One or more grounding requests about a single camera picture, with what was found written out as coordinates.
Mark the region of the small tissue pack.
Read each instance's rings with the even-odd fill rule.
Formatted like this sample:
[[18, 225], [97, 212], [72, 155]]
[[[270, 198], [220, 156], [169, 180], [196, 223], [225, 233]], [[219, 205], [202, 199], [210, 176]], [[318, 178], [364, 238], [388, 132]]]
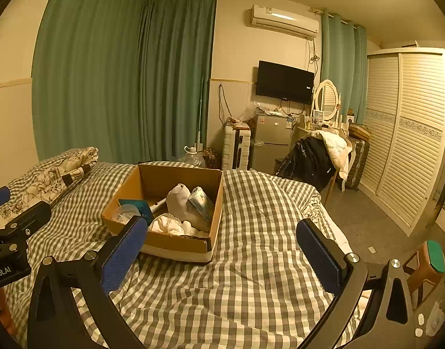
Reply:
[[202, 187], [195, 187], [190, 193], [188, 201], [193, 205], [193, 207], [205, 221], [211, 223], [215, 210], [215, 204], [209, 199]]

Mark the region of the wooden stool green seat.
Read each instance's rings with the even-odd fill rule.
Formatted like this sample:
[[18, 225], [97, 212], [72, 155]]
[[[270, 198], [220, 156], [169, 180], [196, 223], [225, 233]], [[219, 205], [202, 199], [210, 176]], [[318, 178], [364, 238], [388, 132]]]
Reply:
[[414, 309], [432, 294], [445, 273], [445, 256], [435, 240], [424, 241], [403, 266]]

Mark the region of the clear plastic lid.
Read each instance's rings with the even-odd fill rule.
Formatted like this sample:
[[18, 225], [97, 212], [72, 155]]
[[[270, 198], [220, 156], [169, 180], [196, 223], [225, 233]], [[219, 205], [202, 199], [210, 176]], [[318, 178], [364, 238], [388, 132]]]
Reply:
[[121, 225], [126, 225], [133, 217], [140, 216], [140, 211], [134, 205], [124, 204], [113, 211], [111, 220]]

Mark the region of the floral patterned pillow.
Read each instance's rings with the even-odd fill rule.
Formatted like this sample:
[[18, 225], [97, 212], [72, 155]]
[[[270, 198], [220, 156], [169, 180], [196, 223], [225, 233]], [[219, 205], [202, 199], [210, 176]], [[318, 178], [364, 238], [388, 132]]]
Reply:
[[54, 206], [91, 172], [99, 159], [99, 149], [67, 150], [41, 161], [23, 177], [10, 182], [10, 201], [0, 207], [0, 229], [38, 202]]

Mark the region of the white air conditioner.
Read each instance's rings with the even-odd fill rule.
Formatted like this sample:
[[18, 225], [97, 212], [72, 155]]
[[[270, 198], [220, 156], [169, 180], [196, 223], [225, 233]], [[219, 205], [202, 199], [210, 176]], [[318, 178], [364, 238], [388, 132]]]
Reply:
[[320, 30], [319, 22], [312, 18], [259, 5], [252, 6], [250, 23], [253, 27], [284, 32], [306, 39], [314, 39]]

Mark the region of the white ribbed suitcase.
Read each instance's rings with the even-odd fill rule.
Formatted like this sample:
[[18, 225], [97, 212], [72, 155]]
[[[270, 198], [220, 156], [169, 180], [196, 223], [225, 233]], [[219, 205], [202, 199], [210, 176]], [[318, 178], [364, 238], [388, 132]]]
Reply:
[[227, 125], [224, 128], [222, 170], [249, 168], [251, 129], [246, 123]]

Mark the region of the chair with clothes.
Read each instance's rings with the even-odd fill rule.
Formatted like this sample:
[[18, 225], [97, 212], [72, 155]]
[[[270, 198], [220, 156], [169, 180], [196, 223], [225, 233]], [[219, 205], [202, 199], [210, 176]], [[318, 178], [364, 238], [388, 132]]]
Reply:
[[348, 176], [351, 152], [352, 143], [347, 138], [330, 131], [311, 131], [276, 162], [274, 175], [310, 184], [319, 193], [327, 189], [326, 203], [336, 180]]

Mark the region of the teal handled brush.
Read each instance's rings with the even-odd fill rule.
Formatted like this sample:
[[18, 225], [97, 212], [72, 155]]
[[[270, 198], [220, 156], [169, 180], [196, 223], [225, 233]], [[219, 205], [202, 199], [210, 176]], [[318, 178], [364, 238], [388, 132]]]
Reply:
[[146, 223], [150, 225], [152, 221], [155, 219], [154, 213], [157, 212], [161, 207], [163, 207], [165, 199], [161, 199], [156, 203], [149, 204], [145, 200], [142, 199], [119, 199], [118, 204], [132, 204], [134, 205], [141, 213], [141, 217], [145, 219]]

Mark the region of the white louvered wardrobe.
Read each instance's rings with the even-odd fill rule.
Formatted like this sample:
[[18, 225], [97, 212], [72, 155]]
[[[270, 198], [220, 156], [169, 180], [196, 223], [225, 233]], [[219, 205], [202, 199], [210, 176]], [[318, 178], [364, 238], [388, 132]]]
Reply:
[[360, 188], [407, 236], [428, 221], [445, 162], [445, 49], [393, 48], [368, 56]]

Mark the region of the white oval vanity mirror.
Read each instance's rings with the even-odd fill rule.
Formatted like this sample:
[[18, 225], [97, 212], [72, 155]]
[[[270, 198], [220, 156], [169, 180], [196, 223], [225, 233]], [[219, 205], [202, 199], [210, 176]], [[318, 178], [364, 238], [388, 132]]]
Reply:
[[313, 95], [312, 116], [323, 113], [324, 121], [337, 121], [341, 109], [342, 96], [331, 80], [324, 80]]

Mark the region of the white knit glove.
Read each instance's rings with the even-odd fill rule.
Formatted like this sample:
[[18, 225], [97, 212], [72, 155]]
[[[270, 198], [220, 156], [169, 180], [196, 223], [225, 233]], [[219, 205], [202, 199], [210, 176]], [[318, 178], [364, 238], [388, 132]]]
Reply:
[[211, 223], [202, 218], [193, 205], [188, 201], [189, 189], [184, 184], [177, 184], [166, 196], [168, 213], [180, 221], [188, 221], [195, 229], [209, 232]]

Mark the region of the clear water jug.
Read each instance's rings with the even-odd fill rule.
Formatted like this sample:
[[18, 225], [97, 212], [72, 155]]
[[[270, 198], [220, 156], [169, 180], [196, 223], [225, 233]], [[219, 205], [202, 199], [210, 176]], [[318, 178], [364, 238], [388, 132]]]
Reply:
[[192, 166], [205, 168], [206, 162], [201, 152], [197, 151], [195, 147], [184, 147], [185, 155], [181, 158], [181, 161]]

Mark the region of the brown cardboard box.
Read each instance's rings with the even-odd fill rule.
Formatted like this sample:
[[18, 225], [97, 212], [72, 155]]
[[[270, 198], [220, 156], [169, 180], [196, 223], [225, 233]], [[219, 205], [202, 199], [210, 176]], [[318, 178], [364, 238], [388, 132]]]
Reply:
[[117, 234], [122, 200], [145, 201], [152, 211], [142, 251], [175, 261], [208, 263], [216, 247], [223, 207], [223, 172], [178, 162], [139, 164], [102, 212], [109, 231]]

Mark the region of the green curtain left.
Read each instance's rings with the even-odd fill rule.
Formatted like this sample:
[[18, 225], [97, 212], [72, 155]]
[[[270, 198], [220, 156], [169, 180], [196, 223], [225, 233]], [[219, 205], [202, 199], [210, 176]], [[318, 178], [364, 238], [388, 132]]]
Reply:
[[175, 160], [205, 143], [217, 0], [48, 0], [32, 62], [38, 156]]

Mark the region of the grey mini fridge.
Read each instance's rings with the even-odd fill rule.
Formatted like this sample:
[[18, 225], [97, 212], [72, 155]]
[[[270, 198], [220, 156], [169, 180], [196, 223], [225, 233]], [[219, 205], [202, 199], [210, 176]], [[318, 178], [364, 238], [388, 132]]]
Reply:
[[289, 152], [290, 134], [287, 117], [257, 114], [252, 119], [250, 168], [272, 174], [275, 160]]

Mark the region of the black wall television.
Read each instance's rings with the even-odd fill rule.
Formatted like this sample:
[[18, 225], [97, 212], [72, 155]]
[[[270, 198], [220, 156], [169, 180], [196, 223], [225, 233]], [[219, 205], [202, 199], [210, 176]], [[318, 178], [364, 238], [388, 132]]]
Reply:
[[259, 61], [256, 95], [310, 105], [315, 75], [287, 65]]

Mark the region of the green curtain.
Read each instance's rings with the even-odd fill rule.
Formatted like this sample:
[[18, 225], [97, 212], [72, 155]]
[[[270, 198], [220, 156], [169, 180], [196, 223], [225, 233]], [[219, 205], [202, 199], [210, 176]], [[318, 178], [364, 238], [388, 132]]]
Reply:
[[321, 79], [331, 80], [342, 95], [340, 113], [352, 110], [355, 121], [365, 118], [368, 82], [367, 33], [338, 14], [322, 14]]
[[175, 160], [205, 143], [217, 0], [48, 0], [32, 62], [38, 156]]

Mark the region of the green curtain right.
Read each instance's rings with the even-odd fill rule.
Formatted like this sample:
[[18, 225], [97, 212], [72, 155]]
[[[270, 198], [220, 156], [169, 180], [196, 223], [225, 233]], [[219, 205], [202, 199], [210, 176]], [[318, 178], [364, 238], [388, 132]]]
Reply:
[[365, 118], [368, 82], [367, 33], [338, 14], [322, 14], [321, 79], [331, 80], [342, 95], [340, 113], [352, 110], [355, 121]]

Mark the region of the dark suitcase by wardrobe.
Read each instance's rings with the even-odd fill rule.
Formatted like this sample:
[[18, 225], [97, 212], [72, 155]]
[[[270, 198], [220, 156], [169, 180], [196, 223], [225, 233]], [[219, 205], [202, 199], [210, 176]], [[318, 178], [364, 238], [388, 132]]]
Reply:
[[351, 138], [350, 141], [353, 146], [351, 154], [354, 154], [355, 158], [353, 161], [350, 161], [351, 169], [347, 177], [346, 188], [357, 190], [364, 172], [370, 144], [361, 139]]

